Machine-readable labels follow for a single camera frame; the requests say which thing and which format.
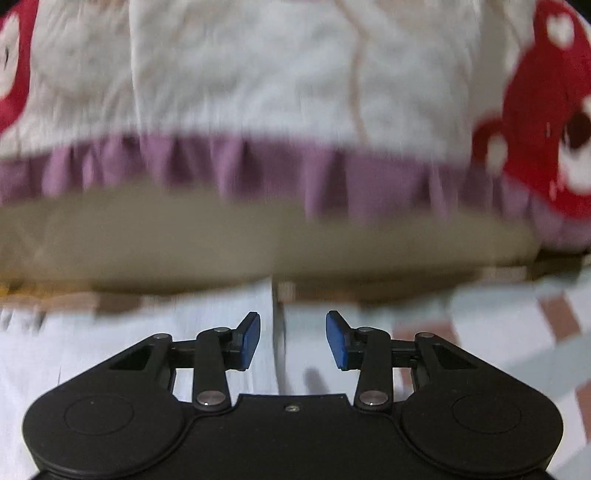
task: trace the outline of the brown bear nose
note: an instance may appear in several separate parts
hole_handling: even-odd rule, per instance
[[[570,117],[562,132],[562,142],[571,150],[584,147],[591,138],[591,119],[585,112]]]

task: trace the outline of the screw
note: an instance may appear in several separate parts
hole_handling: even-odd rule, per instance
[[[215,407],[221,405],[226,396],[219,390],[206,390],[197,395],[197,402],[206,407]]]
[[[388,396],[384,392],[380,392],[380,390],[368,390],[367,392],[363,392],[359,396],[359,399],[365,405],[376,407],[384,405],[388,401]]]

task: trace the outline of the red cartoon bear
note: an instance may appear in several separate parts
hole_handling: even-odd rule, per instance
[[[505,91],[502,116],[477,126],[474,162],[499,146],[503,174],[575,218],[591,217],[591,45],[576,12],[539,0],[534,44]]]
[[[0,18],[0,134],[27,104],[38,4],[39,0],[21,0]]]

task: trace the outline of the circular cover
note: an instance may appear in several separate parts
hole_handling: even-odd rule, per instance
[[[168,391],[51,391],[27,412],[22,432],[35,461],[59,475],[120,478],[156,460],[179,437],[180,403]]]
[[[401,422],[432,461],[480,478],[517,476],[539,467],[562,437],[554,404],[529,388],[469,394],[425,387],[406,401]]]

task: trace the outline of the purple ruffled trim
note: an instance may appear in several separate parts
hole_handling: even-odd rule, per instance
[[[311,216],[344,210],[367,221],[415,207],[445,216],[465,205],[528,219],[553,248],[591,245],[591,220],[567,219],[518,182],[493,178],[481,167],[233,135],[111,136],[3,161],[0,202],[114,186],[145,173],[167,187],[215,185],[226,198],[299,197]]]

